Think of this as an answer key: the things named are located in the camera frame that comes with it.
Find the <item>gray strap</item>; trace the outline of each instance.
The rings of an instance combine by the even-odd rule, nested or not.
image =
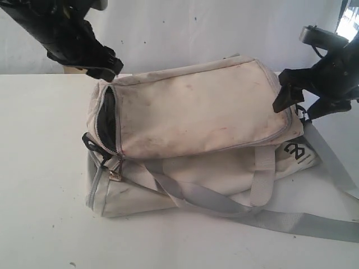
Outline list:
[[[306,213],[260,211],[261,207],[247,207],[200,185],[178,182],[164,175],[161,161],[146,162],[145,165],[179,207],[282,233],[359,243],[359,223]]]
[[[275,146],[255,147],[255,172],[251,187],[252,206],[265,206],[273,193]]]
[[[307,139],[309,144],[323,161],[329,174],[333,178],[334,185],[341,191],[359,199],[358,186],[353,182],[341,161],[325,142],[318,130],[309,122],[305,124],[304,138]]]

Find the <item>bag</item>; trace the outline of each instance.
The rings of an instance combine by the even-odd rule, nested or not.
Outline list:
[[[276,179],[319,162],[305,140],[293,141],[303,135],[294,108],[273,112],[279,89],[272,71],[244,56],[99,82],[82,138],[87,205],[106,217],[178,206],[303,234],[273,226],[283,215],[263,210]]]

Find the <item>dirty white bag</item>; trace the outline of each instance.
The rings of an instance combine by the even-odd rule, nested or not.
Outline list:
[[[244,56],[100,82],[82,138],[88,206],[106,217],[178,206],[268,226],[248,218],[265,213],[274,181],[319,161],[292,141],[303,135],[294,109],[273,112],[279,89]]]

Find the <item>black logo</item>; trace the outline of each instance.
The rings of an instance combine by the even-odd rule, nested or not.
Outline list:
[[[296,158],[296,160],[298,160],[299,158],[303,157],[305,154],[305,148],[303,147],[299,147],[298,144],[296,143],[289,143],[285,148],[284,148],[285,152],[289,152],[290,154],[295,154],[294,157]]]

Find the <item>white wall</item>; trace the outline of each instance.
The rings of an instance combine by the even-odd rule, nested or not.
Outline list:
[[[302,27],[334,31],[339,0],[110,0],[88,19],[98,39],[113,48],[123,72],[201,63],[235,53],[274,70],[309,67],[316,55],[302,44]],[[0,13],[0,73],[60,72],[41,46]]]

